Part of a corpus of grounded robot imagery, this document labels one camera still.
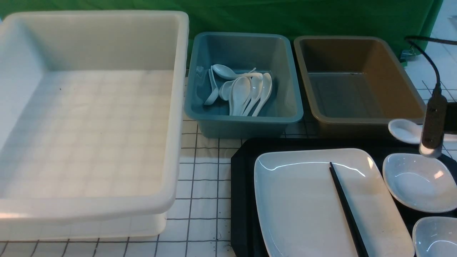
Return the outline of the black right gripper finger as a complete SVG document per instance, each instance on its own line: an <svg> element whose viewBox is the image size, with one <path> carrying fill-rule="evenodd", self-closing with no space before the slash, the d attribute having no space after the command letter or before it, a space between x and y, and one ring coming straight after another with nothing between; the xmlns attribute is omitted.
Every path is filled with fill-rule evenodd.
<svg viewBox="0 0 457 257"><path fill-rule="evenodd" d="M432 94L426 109L419 152L428 158L439 158L444 141L447 99L442 94Z"/></svg>

